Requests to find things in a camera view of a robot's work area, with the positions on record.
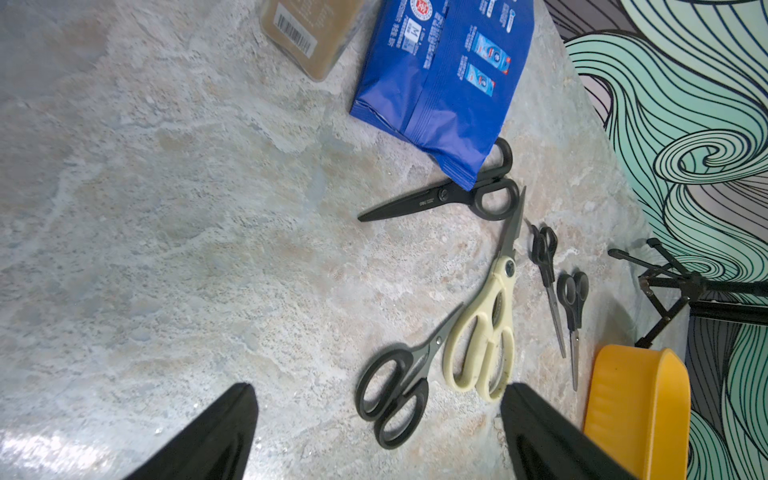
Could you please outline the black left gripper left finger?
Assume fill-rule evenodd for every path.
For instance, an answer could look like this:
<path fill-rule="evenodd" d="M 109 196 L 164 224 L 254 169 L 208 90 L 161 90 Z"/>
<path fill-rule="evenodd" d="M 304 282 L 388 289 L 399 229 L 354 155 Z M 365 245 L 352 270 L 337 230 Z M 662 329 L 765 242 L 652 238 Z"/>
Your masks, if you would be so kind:
<path fill-rule="evenodd" d="M 242 479 L 258 420 L 255 390 L 235 383 L 130 479 Z"/>

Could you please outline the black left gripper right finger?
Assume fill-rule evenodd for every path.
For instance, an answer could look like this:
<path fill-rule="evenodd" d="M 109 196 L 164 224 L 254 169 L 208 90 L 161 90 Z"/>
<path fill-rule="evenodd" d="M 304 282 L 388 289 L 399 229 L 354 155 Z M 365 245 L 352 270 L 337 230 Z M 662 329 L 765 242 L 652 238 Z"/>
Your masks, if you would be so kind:
<path fill-rule="evenodd" d="M 500 413 L 517 479 L 631 479 L 525 383 L 505 389 Z"/>

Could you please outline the cream handled kitchen scissors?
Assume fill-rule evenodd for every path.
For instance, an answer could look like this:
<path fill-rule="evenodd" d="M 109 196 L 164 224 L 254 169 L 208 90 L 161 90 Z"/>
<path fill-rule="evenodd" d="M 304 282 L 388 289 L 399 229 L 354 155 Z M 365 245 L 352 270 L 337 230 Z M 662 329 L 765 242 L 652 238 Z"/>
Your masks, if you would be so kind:
<path fill-rule="evenodd" d="M 446 384 L 457 392 L 474 389 L 488 403 L 501 400 L 513 373 L 513 299 L 518 278 L 514 243 L 520 236 L 526 193 L 521 191 L 486 281 L 460 314 L 443 354 Z"/>

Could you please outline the black handled grey scissors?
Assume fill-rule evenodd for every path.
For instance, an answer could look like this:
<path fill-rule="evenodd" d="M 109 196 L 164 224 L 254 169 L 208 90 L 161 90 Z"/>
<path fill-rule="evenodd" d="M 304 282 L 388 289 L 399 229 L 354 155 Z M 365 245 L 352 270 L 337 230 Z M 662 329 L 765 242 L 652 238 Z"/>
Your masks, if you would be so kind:
<path fill-rule="evenodd" d="M 463 308 L 464 305 L 459 304 L 420 346 L 393 344 L 379 352 L 362 373 L 355 391 L 355 407 L 363 420 L 374 424 L 373 431 L 380 447 L 394 450 L 402 446 L 420 424 L 429 398 L 428 376 L 432 361 L 446 343 L 448 334 Z M 365 395 L 372 380 L 389 363 L 394 365 L 392 373 L 379 389 L 377 396 L 367 400 Z M 387 424 L 409 402 L 414 403 L 409 420 L 404 425 L 388 431 Z"/>

